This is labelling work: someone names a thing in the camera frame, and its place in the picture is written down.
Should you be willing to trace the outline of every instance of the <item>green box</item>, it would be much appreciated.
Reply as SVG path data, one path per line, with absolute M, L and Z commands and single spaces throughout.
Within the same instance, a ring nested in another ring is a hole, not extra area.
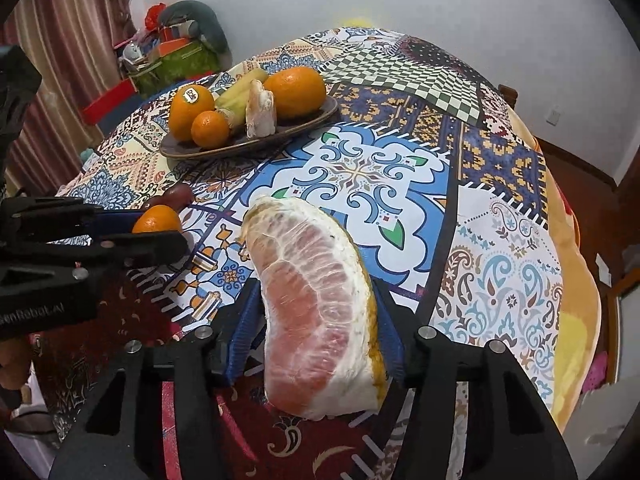
M 220 72 L 218 55 L 201 42 L 191 41 L 129 76 L 140 96 L 147 99 L 174 83 L 207 72 Z

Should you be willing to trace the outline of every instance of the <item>pink cloth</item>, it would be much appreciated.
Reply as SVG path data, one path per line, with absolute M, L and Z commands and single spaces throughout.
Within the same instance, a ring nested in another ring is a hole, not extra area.
M 604 379 L 607 376 L 607 359 L 608 355 L 606 352 L 600 352 L 593 358 L 593 362 L 591 363 L 591 367 L 589 368 L 589 373 L 587 373 L 587 377 L 582 383 L 582 392 L 588 392 L 591 390 L 598 389 Z

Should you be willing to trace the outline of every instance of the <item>brown plate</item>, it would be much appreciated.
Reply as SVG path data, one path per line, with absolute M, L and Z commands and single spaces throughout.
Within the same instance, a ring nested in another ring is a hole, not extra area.
M 240 136 L 232 137 L 231 144 L 216 150 L 206 150 L 196 146 L 193 142 L 178 142 L 174 136 L 167 134 L 160 143 L 160 153 L 167 158 L 223 158 L 226 156 L 240 155 L 241 153 L 260 150 L 265 146 L 290 139 L 306 130 L 311 130 L 325 122 L 338 109 L 338 102 L 331 96 L 327 96 L 317 112 L 300 118 L 296 121 L 278 124 L 276 132 L 269 137 L 248 140 L 246 132 Z

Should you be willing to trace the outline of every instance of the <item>blue gripper pad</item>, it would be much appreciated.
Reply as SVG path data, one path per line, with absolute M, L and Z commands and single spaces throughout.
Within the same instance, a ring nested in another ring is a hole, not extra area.
M 130 233 L 143 212 L 140 209 L 109 209 L 97 212 L 87 224 L 86 233 L 91 238 Z
M 244 373 L 244 365 L 260 326 L 259 322 L 263 314 L 260 282 L 255 280 L 253 285 L 245 284 L 236 301 L 243 301 L 244 306 L 241 306 L 238 325 L 228 345 L 225 377 L 229 384 L 233 384 Z
M 396 331 L 388 308 L 395 305 L 388 305 L 383 299 L 377 284 L 373 284 L 373 292 L 378 305 L 378 343 L 380 352 L 385 363 L 386 372 L 394 379 L 404 381 L 404 345 Z

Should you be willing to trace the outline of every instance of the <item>wall outlet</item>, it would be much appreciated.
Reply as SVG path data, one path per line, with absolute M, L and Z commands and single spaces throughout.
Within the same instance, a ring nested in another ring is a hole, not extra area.
M 560 115 L 561 115 L 560 110 L 553 107 L 546 114 L 546 118 L 545 118 L 546 122 L 549 124 L 552 124 L 553 126 L 556 126 L 556 124 L 558 124 L 558 121 L 560 120 Z

